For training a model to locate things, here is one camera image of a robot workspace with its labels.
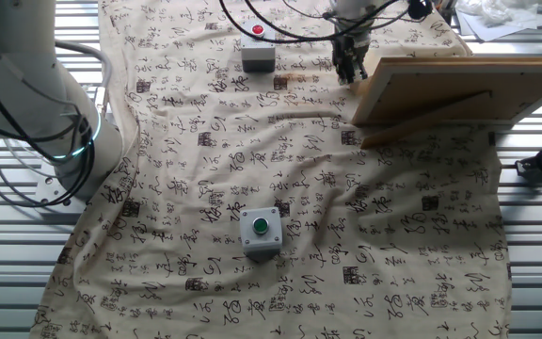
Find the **wrinkled cloth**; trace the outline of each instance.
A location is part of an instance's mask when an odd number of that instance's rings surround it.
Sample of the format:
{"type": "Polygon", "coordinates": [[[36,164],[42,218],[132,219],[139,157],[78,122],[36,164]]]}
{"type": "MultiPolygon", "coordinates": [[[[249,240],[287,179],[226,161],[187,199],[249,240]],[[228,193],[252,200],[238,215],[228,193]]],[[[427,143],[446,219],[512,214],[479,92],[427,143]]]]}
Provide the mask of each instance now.
{"type": "MultiPolygon", "coordinates": [[[[332,32],[255,5],[294,32],[332,32]]],[[[359,99],[338,86],[329,42],[278,45],[274,73],[243,73],[217,3],[100,1],[100,25],[124,154],[60,253],[31,338],[506,337],[488,129],[362,151],[372,131],[348,123],[359,99]],[[255,262],[239,220],[265,207],[282,250],[255,262]]],[[[374,40],[383,55],[467,54],[436,13],[374,40]]]]}

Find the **tablecloth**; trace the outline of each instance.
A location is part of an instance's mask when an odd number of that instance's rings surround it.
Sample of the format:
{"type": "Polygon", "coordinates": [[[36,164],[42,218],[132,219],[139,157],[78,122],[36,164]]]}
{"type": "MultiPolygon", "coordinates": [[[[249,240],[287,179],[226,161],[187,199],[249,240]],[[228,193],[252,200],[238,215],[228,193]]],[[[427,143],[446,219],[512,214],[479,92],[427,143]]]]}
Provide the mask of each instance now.
{"type": "MultiPolygon", "coordinates": [[[[332,31],[255,6],[294,32],[332,31]]],[[[489,128],[362,151],[373,131],[348,123],[359,99],[338,86],[329,42],[277,46],[274,73],[243,73],[240,36],[210,0],[101,0],[100,25],[124,154],[60,253],[31,338],[507,337],[489,128]],[[279,210],[282,251],[255,262],[239,220],[264,207],[279,210]]],[[[371,48],[469,53],[436,13],[375,31],[371,48]]]]}

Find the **white paper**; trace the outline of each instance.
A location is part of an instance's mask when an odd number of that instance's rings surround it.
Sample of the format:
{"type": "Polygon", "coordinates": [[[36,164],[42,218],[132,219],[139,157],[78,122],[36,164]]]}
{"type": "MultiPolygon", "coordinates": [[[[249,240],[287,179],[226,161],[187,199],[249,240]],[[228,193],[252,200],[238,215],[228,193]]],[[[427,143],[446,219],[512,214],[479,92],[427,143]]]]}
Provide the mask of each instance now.
{"type": "Polygon", "coordinates": [[[484,41],[492,41],[525,29],[504,24],[487,27],[484,23],[484,19],[480,16],[469,15],[462,12],[457,12],[457,15],[459,18],[464,18],[478,38],[484,41]]]}
{"type": "Polygon", "coordinates": [[[467,36],[467,35],[474,35],[474,31],[471,29],[470,24],[466,21],[466,18],[461,15],[459,10],[455,10],[457,13],[457,19],[459,19],[459,27],[461,29],[461,35],[467,36]]]}

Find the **wooden frame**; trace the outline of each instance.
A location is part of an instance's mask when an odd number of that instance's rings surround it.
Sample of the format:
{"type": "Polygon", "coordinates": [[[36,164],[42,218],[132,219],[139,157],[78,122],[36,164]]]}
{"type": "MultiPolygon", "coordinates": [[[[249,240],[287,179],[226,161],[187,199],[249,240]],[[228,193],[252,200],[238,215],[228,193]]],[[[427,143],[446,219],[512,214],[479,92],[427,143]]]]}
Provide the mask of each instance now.
{"type": "Polygon", "coordinates": [[[355,125],[409,121],[449,105],[456,111],[443,110],[448,118],[435,123],[514,124],[542,105],[542,57],[385,57],[361,92],[355,125]],[[490,100],[453,105],[483,92],[490,100]]]}

